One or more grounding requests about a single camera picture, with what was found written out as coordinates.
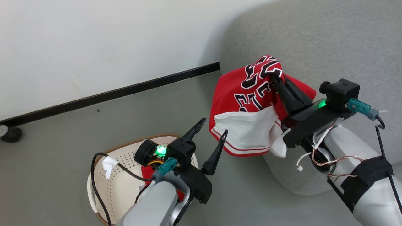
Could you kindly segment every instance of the basket handle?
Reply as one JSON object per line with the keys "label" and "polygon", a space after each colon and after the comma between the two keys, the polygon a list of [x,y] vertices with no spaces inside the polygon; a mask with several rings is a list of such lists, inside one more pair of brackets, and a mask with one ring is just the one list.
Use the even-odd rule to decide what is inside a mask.
{"label": "basket handle", "polygon": [[89,204],[91,205],[91,208],[94,211],[94,213],[97,213],[98,210],[96,208],[95,199],[92,191],[91,173],[89,174],[88,180],[86,182],[86,191],[88,193]]}

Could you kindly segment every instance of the black cable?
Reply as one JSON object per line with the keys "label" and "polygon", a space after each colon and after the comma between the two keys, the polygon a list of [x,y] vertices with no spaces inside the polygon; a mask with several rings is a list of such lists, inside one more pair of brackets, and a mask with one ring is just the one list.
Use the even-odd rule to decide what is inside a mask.
{"label": "black cable", "polygon": [[[92,163],[91,163],[91,182],[92,182],[92,189],[94,189],[94,193],[95,193],[96,197],[98,198],[98,200],[99,200],[99,202],[100,202],[100,205],[101,205],[102,208],[103,208],[103,211],[105,212],[108,226],[112,226],[112,221],[110,220],[109,212],[107,211],[106,206],[105,206],[105,204],[103,203],[103,200],[102,200],[101,196],[99,195],[99,192],[98,192],[98,190],[96,189],[96,186],[95,186],[94,171],[95,171],[95,161],[96,161],[96,158],[98,157],[98,155],[105,156],[105,157],[109,156],[108,154],[105,154],[105,153],[103,153],[103,152],[98,152],[98,153],[96,153],[96,154],[94,155],[94,157],[92,158]],[[139,180],[141,180],[141,181],[152,181],[152,180],[155,179],[155,178],[153,178],[153,177],[150,178],[150,179],[142,178],[142,177],[140,177],[140,176],[137,176],[137,175],[133,174],[131,171],[129,171],[127,168],[125,168],[122,164],[118,163],[117,165],[118,165],[119,167],[121,167],[124,171],[126,171],[128,174],[130,174],[131,176],[133,176],[133,177],[135,177],[135,178],[137,178],[137,179],[139,179]]]}
{"label": "black cable", "polygon": [[100,152],[100,153],[96,153],[96,154],[94,155],[94,157],[92,158],[92,164],[91,164],[92,189],[94,189],[95,195],[96,195],[96,197],[98,198],[98,200],[99,200],[99,202],[100,202],[100,205],[101,205],[102,208],[103,208],[103,211],[105,212],[105,215],[106,215],[106,218],[107,218],[107,224],[108,224],[109,226],[112,226],[112,222],[110,221],[109,213],[108,213],[108,211],[107,211],[107,209],[106,209],[106,206],[105,206],[105,204],[103,203],[103,200],[101,199],[101,196],[99,195],[99,192],[98,192],[98,190],[96,189],[96,186],[95,186],[94,169],[95,169],[95,160],[96,160],[96,157],[97,157],[98,155],[107,156],[107,154]]}
{"label": "black cable", "polygon": [[375,127],[375,131],[377,132],[378,143],[379,143],[379,148],[381,150],[382,158],[386,160],[387,158],[385,157],[384,147],[382,146],[382,140],[381,140],[381,135],[379,134],[378,126]]}
{"label": "black cable", "polygon": [[143,193],[143,191],[144,191],[145,189],[147,189],[147,187],[149,187],[149,185],[150,185],[150,184],[145,185],[145,186],[139,191],[137,197],[135,198],[134,204],[137,203],[137,201],[138,201],[138,199],[139,199],[139,196]]}
{"label": "black cable", "polygon": [[[376,118],[378,121],[380,121],[381,126],[383,126],[383,127],[385,128],[385,124],[384,124],[384,122],[381,120],[381,118],[380,118],[378,115],[377,115],[375,118]],[[380,135],[380,133],[379,133],[378,127],[379,127],[379,126],[376,126],[376,127],[375,127],[375,130],[376,130],[376,132],[377,132],[377,137],[378,137],[378,142],[379,142],[379,148],[381,149],[382,158],[383,158],[384,160],[386,160],[385,152],[384,152],[384,147],[383,147],[383,145],[382,145],[381,135]],[[401,203],[401,201],[400,201],[400,199],[399,199],[398,192],[397,192],[397,190],[396,190],[396,188],[395,188],[394,179],[392,178],[392,175],[391,175],[389,172],[388,172],[388,178],[390,179],[392,191],[394,192],[394,196],[395,196],[396,202],[398,203],[399,211],[400,211],[401,214],[402,214],[402,203]]]}
{"label": "black cable", "polygon": [[380,125],[378,126],[380,129],[385,129],[385,123],[384,121],[380,118],[380,116],[376,115],[375,119],[377,119],[380,123]]}

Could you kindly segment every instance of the caster wheel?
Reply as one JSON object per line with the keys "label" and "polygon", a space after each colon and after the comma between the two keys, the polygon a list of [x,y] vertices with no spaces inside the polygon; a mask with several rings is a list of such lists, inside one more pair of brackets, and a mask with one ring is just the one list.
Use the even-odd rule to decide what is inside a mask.
{"label": "caster wheel", "polygon": [[17,127],[7,127],[0,125],[1,140],[8,143],[15,143],[21,139],[23,131]]}

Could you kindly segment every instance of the wire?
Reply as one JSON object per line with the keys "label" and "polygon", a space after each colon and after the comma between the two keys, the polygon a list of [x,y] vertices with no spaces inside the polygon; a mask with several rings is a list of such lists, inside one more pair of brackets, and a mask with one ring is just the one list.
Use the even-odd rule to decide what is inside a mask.
{"label": "wire", "polygon": [[91,182],[92,182],[92,188],[94,189],[95,195],[96,195],[96,197],[98,198],[98,200],[99,200],[99,202],[100,202],[100,205],[101,205],[102,208],[103,208],[103,211],[105,212],[105,215],[106,215],[106,218],[107,218],[107,224],[108,224],[109,226],[112,226],[112,222],[110,221],[109,213],[108,213],[108,211],[107,211],[107,209],[106,209],[106,206],[105,206],[105,204],[103,203],[103,200],[101,199],[101,196],[99,195],[99,192],[98,192],[98,190],[96,189],[96,186],[95,186],[95,178],[94,178],[95,160],[96,160],[96,157],[97,157],[98,155],[103,155],[103,154],[104,154],[104,153],[96,153],[96,154],[94,155],[94,157],[92,158],[92,164],[91,164]]}
{"label": "wire", "polygon": [[323,135],[321,136],[321,138],[317,141],[317,143],[313,146],[313,151],[312,151],[311,159],[313,160],[314,164],[316,164],[317,166],[325,166],[325,165],[332,164],[332,163],[336,163],[336,162],[339,162],[339,161],[342,161],[342,160],[345,160],[345,159],[348,159],[348,158],[356,158],[356,159],[358,159],[358,160],[361,161],[361,162],[364,161],[364,160],[363,160],[360,156],[358,156],[358,155],[356,155],[356,156],[345,156],[345,157],[338,158],[338,159],[334,159],[334,160],[328,161],[328,162],[317,162],[317,161],[314,159],[316,150],[318,149],[318,147],[320,146],[320,144],[324,141],[324,138],[328,135],[329,131],[334,127],[334,125],[335,125],[335,122],[332,123],[332,124],[325,130],[324,134],[323,134]]}
{"label": "wire", "polygon": [[379,121],[379,123],[380,123],[380,125],[378,125],[378,127],[379,127],[380,129],[385,129],[385,123],[384,123],[384,121],[381,119],[381,117],[380,117],[379,115],[376,115],[376,116],[375,116],[375,119],[377,119],[377,120]]}
{"label": "wire", "polygon": [[382,158],[386,160],[387,158],[385,157],[385,151],[384,151],[384,147],[382,146],[382,139],[381,139],[381,135],[379,133],[378,128],[379,128],[379,126],[375,127],[375,131],[377,132],[377,137],[378,137],[379,148],[381,150]]}
{"label": "wire", "polygon": [[347,174],[347,173],[341,174],[341,175],[332,175],[332,173],[328,173],[326,176],[327,176],[327,177],[343,177],[343,176],[346,176],[346,177],[357,177],[357,175],[352,175],[352,174]]}
{"label": "wire", "polygon": [[[375,118],[376,118],[378,121],[380,121],[381,126],[383,126],[383,128],[385,128],[385,124],[384,124],[384,122],[381,120],[381,118],[380,118],[378,115],[377,115]],[[379,129],[378,129],[378,128],[380,128],[380,126],[376,126],[376,127],[375,127],[375,131],[377,132],[377,137],[378,137],[378,142],[379,142],[379,148],[381,149],[382,158],[383,158],[384,160],[386,160],[387,158],[385,157],[384,147],[383,147],[383,145],[382,145],[381,135],[380,135],[380,133],[379,133]],[[390,174],[390,172],[388,172],[388,178],[390,179],[392,191],[394,192],[394,196],[395,196],[396,202],[397,202],[397,204],[398,204],[399,211],[400,211],[401,214],[402,214],[402,203],[401,203],[401,200],[399,199],[398,192],[397,192],[397,190],[396,190],[396,188],[395,188],[394,179],[392,178],[392,175]]]}
{"label": "wire", "polygon": [[149,165],[152,165],[152,164],[154,164],[154,163],[160,163],[160,164],[163,164],[164,163],[164,161],[163,160],[159,160],[159,159],[157,159],[157,160],[152,160],[152,161],[150,161],[147,165],[149,166]]}
{"label": "wire", "polygon": [[[92,163],[91,163],[91,182],[92,182],[92,189],[94,189],[94,193],[95,193],[96,197],[98,198],[98,200],[99,200],[99,202],[100,202],[100,205],[101,205],[102,208],[103,208],[103,211],[105,212],[108,226],[112,226],[112,221],[110,220],[109,212],[107,211],[106,206],[105,206],[105,204],[103,203],[103,200],[102,200],[101,196],[99,195],[99,192],[98,192],[98,190],[96,189],[96,185],[95,185],[95,176],[94,176],[95,161],[96,161],[96,158],[97,158],[99,155],[105,156],[105,157],[109,156],[109,155],[106,154],[106,153],[98,152],[98,153],[96,153],[96,154],[94,155],[94,157],[92,158]],[[125,168],[125,167],[124,167],[122,164],[120,164],[120,163],[118,163],[117,165],[118,165],[119,167],[121,167],[124,171],[126,171],[128,174],[130,174],[131,176],[135,177],[136,179],[139,179],[139,180],[141,180],[141,181],[152,181],[152,180],[154,180],[153,177],[150,178],[150,179],[145,179],[145,178],[142,178],[142,177],[140,177],[140,176],[137,176],[137,175],[133,174],[131,171],[129,171],[127,168]]]}
{"label": "wire", "polygon": [[144,192],[144,190],[145,189],[147,189],[147,187],[149,187],[149,185],[150,185],[150,183],[149,184],[147,184],[147,185],[145,185],[140,191],[139,191],[139,193],[138,193],[138,195],[137,195],[137,197],[135,198],[135,202],[134,202],[134,204],[136,204],[137,203],[137,201],[138,201],[138,198],[139,198],[139,196]]}
{"label": "wire", "polygon": [[302,155],[302,156],[299,158],[299,160],[297,161],[296,166],[299,166],[300,161],[301,161],[304,157],[306,157],[306,156],[308,156],[308,155],[310,155],[310,154],[311,154],[311,152],[305,153],[304,155]]}

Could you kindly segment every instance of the laundry basket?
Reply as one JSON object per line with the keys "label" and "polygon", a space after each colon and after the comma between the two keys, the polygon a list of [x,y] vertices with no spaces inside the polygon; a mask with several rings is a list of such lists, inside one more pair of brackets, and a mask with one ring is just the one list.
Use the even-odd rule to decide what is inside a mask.
{"label": "laundry basket", "polygon": [[[180,136],[177,134],[161,134],[158,136],[128,142],[105,151],[105,153],[117,159],[119,163],[128,168],[134,174],[142,177],[142,166],[134,161],[134,154],[141,142],[145,139],[151,139],[154,142],[166,147],[170,142],[178,137]],[[100,197],[105,203],[107,211],[109,212],[112,224],[116,224],[134,204],[135,198],[137,197],[139,191],[145,186],[145,182],[135,179],[118,166],[113,169],[110,178],[106,179],[102,166],[102,161],[104,158],[105,157],[99,157],[95,161],[95,185]],[[191,164],[198,168],[198,162],[195,154],[193,154],[191,157]],[[91,173],[88,176],[87,192],[89,203],[91,204],[92,210],[95,212],[96,217],[103,225],[107,226],[105,212],[103,211],[103,208],[92,189]]]}

